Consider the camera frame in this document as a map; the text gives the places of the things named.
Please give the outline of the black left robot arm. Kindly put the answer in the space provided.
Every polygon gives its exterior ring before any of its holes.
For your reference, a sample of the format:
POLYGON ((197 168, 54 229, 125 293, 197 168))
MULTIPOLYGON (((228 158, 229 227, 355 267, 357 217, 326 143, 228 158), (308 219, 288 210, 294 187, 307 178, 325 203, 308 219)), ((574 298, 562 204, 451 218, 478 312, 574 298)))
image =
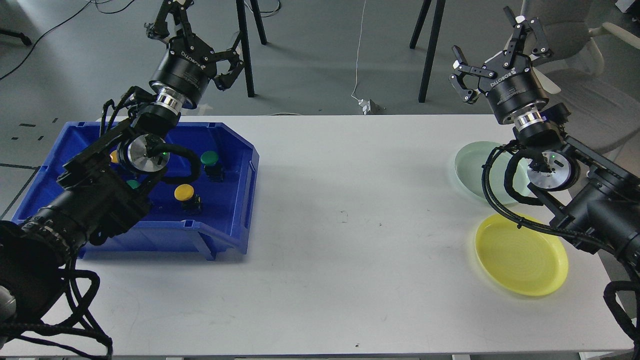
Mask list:
POLYGON ((192 30, 192 0, 165 0, 145 25, 149 39, 166 53, 149 82, 151 91, 131 86, 102 107, 98 137, 66 162, 57 177, 62 192, 21 223, 1 222, 1 344, 14 340, 59 347, 57 335, 92 339, 110 360, 114 342, 90 312, 98 294, 96 272, 77 269, 86 244, 100 246, 122 235, 153 207, 159 183, 195 182, 204 168, 193 150, 165 141, 183 109, 195 109, 209 84, 233 86, 250 65, 245 5, 237 1, 238 34, 230 48, 215 51, 192 30))

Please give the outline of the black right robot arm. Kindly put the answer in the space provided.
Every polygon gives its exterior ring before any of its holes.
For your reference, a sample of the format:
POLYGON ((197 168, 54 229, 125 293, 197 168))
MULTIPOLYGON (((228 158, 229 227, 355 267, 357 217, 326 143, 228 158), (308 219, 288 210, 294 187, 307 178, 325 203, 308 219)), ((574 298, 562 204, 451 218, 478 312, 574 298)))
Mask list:
POLYGON ((639 320, 618 302, 619 292, 639 298, 639 178, 593 150, 565 130, 570 111, 563 103, 548 106, 549 95, 535 75, 533 62, 553 53, 539 18, 516 16, 503 9, 512 27, 505 48, 471 66, 453 46, 450 82, 466 104, 485 97, 500 125, 512 125, 514 139, 496 146, 482 166, 481 189, 487 203, 518 228, 561 237, 574 248, 594 255, 610 253, 629 279, 608 283, 606 306, 633 341, 639 358, 639 320), (549 224, 515 214, 498 200, 490 184, 494 162, 509 153, 503 187, 517 203, 546 207, 549 224))

